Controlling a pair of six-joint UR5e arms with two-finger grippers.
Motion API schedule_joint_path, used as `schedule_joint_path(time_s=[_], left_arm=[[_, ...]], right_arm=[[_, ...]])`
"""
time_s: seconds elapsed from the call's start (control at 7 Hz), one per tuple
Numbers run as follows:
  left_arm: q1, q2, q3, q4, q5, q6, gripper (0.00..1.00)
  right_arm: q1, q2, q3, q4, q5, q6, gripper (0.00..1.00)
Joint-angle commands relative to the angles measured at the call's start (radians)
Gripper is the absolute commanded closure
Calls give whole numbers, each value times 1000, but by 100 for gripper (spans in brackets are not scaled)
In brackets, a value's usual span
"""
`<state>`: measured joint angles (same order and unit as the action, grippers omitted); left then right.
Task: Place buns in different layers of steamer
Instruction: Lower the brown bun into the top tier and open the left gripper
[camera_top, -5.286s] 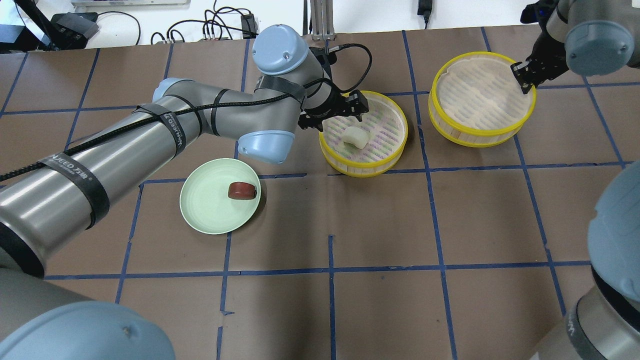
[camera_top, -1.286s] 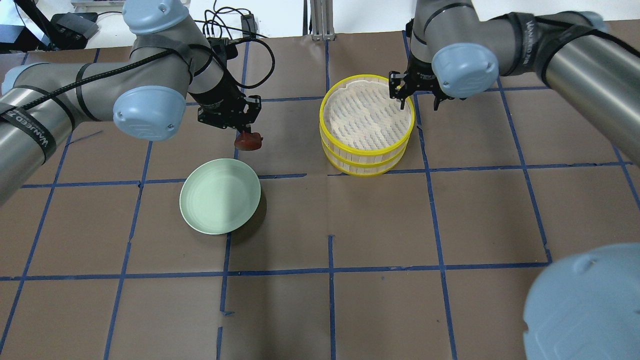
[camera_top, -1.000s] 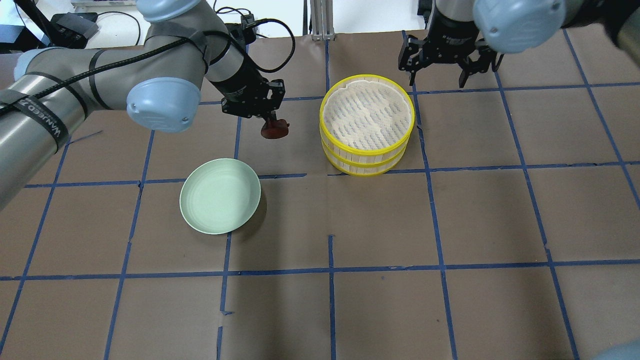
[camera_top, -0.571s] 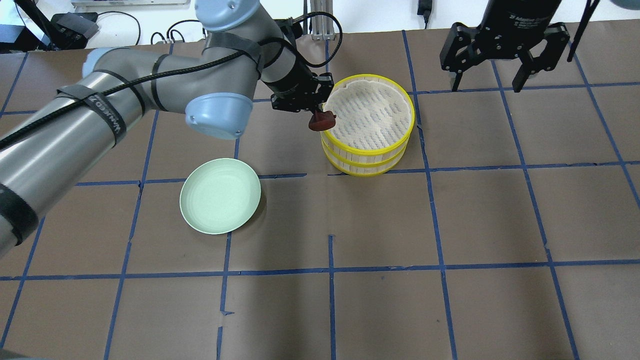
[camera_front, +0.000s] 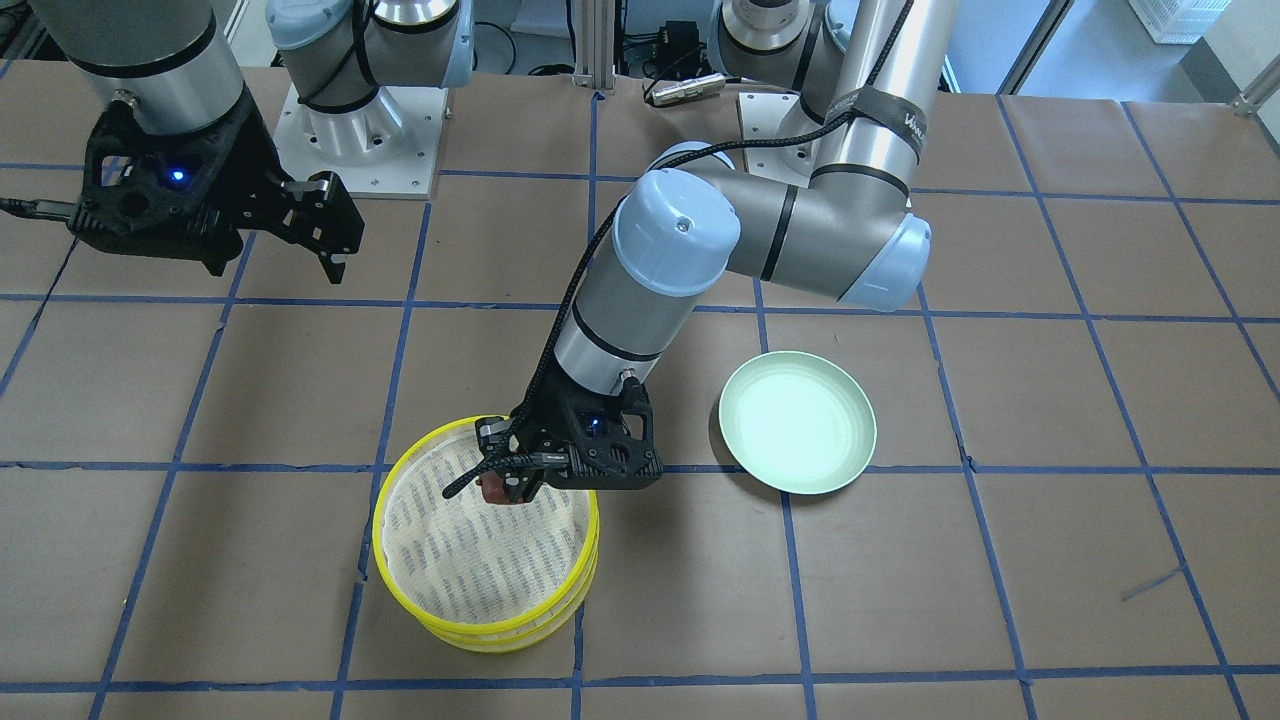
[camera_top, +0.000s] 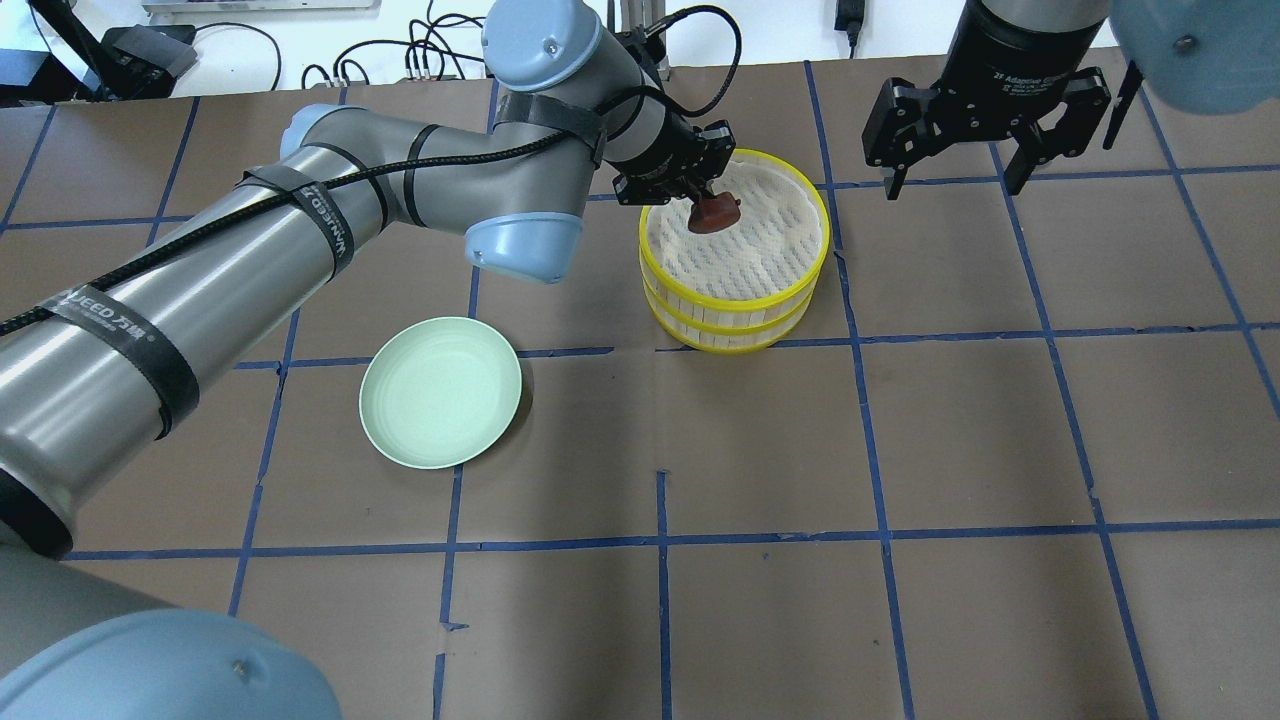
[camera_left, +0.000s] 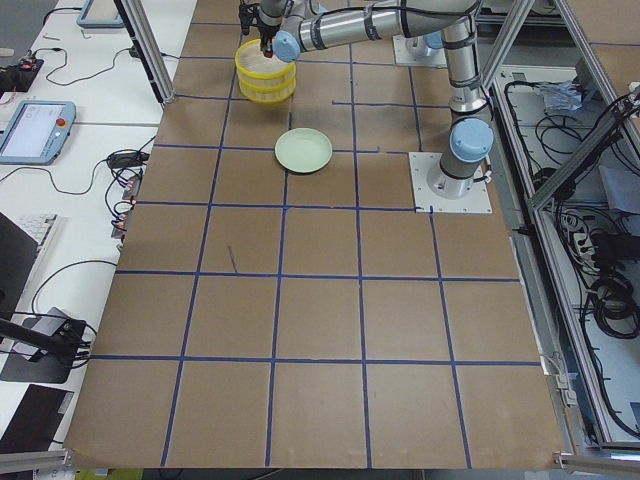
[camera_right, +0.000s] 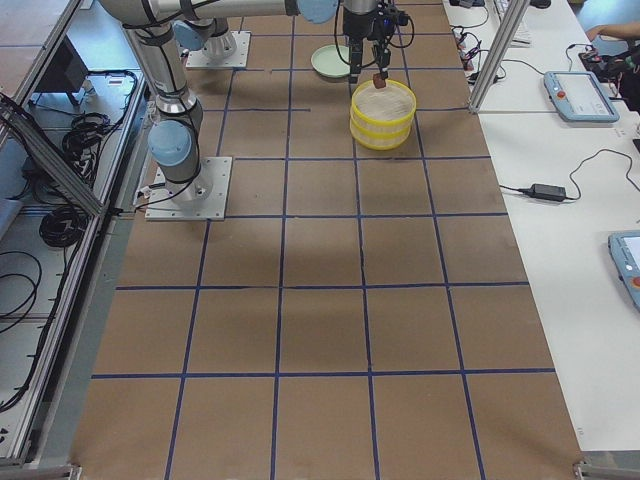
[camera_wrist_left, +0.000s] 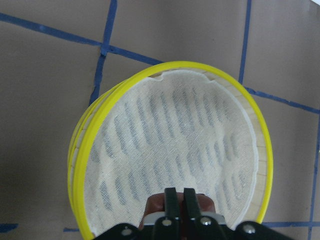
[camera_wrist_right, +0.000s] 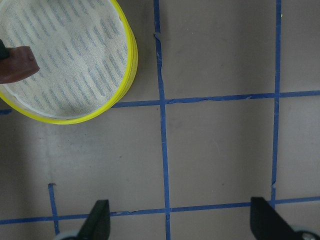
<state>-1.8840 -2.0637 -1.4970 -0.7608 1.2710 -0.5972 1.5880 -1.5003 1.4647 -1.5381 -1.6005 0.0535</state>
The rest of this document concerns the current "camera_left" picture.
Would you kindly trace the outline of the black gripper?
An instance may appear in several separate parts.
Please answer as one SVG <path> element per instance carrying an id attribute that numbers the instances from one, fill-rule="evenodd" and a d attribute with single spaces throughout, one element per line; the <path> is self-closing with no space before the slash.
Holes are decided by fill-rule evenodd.
<path id="1" fill-rule="evenodd" d="M 258 15 L 258 30 L 260 32 L 260 48 L 263 54 L 272 54 L 272 39 L 280 29 L 280 18 L 268 15 Z"/>

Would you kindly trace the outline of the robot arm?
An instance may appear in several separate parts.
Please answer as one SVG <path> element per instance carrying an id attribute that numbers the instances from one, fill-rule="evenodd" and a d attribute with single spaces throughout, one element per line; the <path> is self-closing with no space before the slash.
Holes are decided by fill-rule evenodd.
<path id="1" fill-rule="evenodd" d="M 427 181 L 446 199 L 464 197 L 494 142 L 489 99 L 477 53 L 477 1 L 371 1 L 326 10 L 316 1 L 257 1 L 239 5 L 241 28 L 255 27 L 264 56 L 293 62 L 306 52 L 401 35 L 438 33 L 448 70 L 452 125 L 446 150 Z"/>

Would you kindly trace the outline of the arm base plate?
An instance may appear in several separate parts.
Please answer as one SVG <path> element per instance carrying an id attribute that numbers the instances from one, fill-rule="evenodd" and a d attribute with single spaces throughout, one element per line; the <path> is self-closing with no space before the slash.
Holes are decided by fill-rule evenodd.
<path id="1" fill-rule="evenodd" d="M 408 154 L 414 209 L 421 213 L 482 214 L 493 212 L 487 179 L 478 166 L 467 179 L 453 179 L 441 169 L 440 152 Z"/>
<path id="2" fill-rule="evenodd" d="M 414 38 L 393 37 L 395 63 L 400 66 L 447 67 L 439 32 Z"/>

